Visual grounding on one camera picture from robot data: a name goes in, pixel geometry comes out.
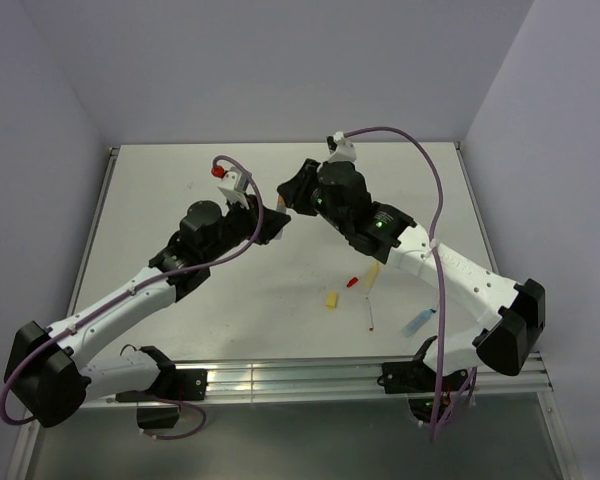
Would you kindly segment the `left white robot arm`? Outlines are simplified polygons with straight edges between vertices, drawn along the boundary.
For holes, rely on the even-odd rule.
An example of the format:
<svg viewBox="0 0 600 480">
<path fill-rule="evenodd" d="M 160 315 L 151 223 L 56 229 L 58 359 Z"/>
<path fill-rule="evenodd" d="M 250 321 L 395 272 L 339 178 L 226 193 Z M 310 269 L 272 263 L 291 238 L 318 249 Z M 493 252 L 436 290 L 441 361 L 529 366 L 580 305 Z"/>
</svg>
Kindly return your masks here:
<svg viewBox="0 0 600 480">
<path fill-rule="evenodd" d="M 125 285 L 47 327 L 36 322 L 21 327 L 5 369 L 4 391 L 46 428 L 67 420 L 84 402 L 108 395 L 173 399 L 176 367 L 156 347 L 99 363 L 94 357 L 134 325 L 192 293 L 213 266 L 236 257 L 237 246 L 265 245 L 290 220 L 260 206 L 253 195 L 226 211 L 209 200 L 192 204 L 166 247 Z"/>
</svg>

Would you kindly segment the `yellow highlighter pen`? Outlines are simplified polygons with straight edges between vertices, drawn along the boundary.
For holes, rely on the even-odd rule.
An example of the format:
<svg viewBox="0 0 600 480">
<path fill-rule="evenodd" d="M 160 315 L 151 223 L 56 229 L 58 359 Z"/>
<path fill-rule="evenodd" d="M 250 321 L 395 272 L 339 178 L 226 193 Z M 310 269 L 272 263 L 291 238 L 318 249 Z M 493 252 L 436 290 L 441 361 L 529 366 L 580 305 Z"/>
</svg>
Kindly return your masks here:
<svg viewBox="0 0 600 480">
<path fill-rule="evenodd" d="M 366 294 L 369 294 L 371 292 L 371 290 L 373 289 L 373 286 L 377 280 L 379 272 L 380 272 L 380 264 L 378 262 L 375 262 L 370 267 L 369 271 L 367 272 L 367 274 L 364 278 L 364 291 Z"/>
</svg>

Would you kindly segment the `yellow pen cap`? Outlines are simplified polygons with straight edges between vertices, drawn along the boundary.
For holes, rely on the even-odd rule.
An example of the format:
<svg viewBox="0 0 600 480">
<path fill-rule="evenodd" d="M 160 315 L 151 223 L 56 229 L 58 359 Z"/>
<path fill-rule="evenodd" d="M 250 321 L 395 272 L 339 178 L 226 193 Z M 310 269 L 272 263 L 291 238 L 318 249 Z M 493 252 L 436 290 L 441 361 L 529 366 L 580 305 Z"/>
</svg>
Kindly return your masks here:
<svg viewBox="0 0 600 480">
<path fill-rule="evenodd" d="M 325 306 L 328 309 L 335 309 L 338 305 L 339 294 L 336 291 L 331 291 L 325 298 Z"/>
</svg>

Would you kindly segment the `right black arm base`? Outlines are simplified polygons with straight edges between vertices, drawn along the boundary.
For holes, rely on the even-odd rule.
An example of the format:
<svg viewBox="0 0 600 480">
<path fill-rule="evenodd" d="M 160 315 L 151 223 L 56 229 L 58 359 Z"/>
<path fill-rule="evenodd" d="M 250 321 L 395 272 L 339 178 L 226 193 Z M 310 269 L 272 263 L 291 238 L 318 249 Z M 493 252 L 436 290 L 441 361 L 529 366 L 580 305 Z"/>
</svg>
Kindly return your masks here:
<svg viewBox="0 0 600 480">
<path fill-rule="evenodd" d="M 376 383 L 386 394 L 433 393 L 436 372 L 421 361 L 385 362 Z M 467 370 L 459 370 L 442 378 L 443 392 L 458 391 L 468 379 Z"/>
</svg>

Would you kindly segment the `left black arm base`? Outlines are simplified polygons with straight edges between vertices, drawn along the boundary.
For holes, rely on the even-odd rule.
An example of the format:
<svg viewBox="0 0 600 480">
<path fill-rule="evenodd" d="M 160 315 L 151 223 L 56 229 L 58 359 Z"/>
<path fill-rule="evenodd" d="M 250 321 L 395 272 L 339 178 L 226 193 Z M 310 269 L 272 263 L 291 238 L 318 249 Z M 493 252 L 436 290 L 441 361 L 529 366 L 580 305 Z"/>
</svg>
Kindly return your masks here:
<svg viewBox="0 0 600 480">
<path fill-rule="evenodd" d="M 161 371 L 144 393 L 166 400 L 202 401 L 206 395 L 207 376 L 208 371 L 202 368 Z"/>
</svg>

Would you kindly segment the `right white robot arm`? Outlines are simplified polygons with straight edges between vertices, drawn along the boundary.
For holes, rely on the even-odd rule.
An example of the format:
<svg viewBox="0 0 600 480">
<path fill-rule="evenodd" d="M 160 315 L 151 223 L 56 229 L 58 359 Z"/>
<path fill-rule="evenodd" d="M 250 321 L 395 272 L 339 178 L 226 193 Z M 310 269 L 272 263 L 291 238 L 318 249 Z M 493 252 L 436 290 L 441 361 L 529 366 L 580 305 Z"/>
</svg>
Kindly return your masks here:
<svg viewBox="0 0 600 480">
<path fill-rule="evenodd" d="M 520 373 L 545 327 L 546 290 L 539 282 L 502 277 L 431 240 L 411 216 L 373 200 L 350 162 L 308 159 L 277 192 L 286 207 L 321 216 L 357 252 L 437 288 L 475 319 L 475 326 L 425 350 L 412 368 L 418 386 L 435 389 L 447 374 L 479 365 Z"/>
</svg>

